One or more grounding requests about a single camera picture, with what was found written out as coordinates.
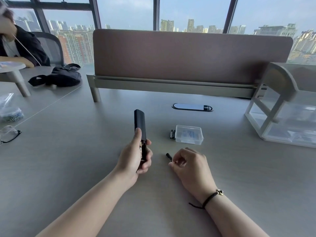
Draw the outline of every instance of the office chair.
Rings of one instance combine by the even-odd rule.
[[[63,49],[58,37],[46,32],[34,31],[33,33],[41,42],[45,53],[48,55],[51,61],[51,66],[65,66]]]

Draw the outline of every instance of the black jacket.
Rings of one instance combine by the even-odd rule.
[[[49,58],[43,50],[37,37],[31,32],[25,31],[23,28],[17,25],[15,26],[17,28],[16,38],[23,44],[23,46],[25,46],[29,50],[29,52],[32,53],[32,55],[42,66],[50,66],[51,63],[49,61]],[[37,61],[29,54],[27,50],[25,50],[25,48],[17,40],[15,40],[15,44],[21,57],[28,59],[34,64],[34,66],[39,66]],[[7,53],[3,47],[2,40],[0,40],[0,56],[7,56]]]

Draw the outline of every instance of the person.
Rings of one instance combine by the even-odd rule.
[[[139,168],[141,137],[141,130],[136,128],[134,138],[122,150],[113,171],[36,237],[96,236],[121,196],[136,183],[138,176],[146,173],[151,166],[153,153],[148,148],[147,161]],[[181,149],[169,165],[184,187],[200,203],[216,191],[217,186],[206,157],[197,151],[190,148]],[[268,237],[225,195],[216,195],[205,208],[223,237]]]
[[[0,62],[22,62],[26,67],[50,66],[37,37],[14,24],[13,12],[0,0]]]

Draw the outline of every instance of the black bag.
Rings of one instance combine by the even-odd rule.
[[[68,66],[54,67],[50,75],[38,75],[32,77],[28,82],[34,87],[42,84],[53,84],[58,87],[72,87],[78,85],[81,82],[80,73],[70,70],[67,67]]]

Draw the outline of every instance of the forearm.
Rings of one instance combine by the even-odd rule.
[[[205,208],[223,237],[269,237],[226,196],[215,196]]]
[[[37,237],[96,236],[124,192],[123,180],[110,173]]]
[[[34,64],[31,61],[21,56],[17,56],[17,57],[0,56],[0,62],[22,62],[26,65],[26,67],[34,67]]]

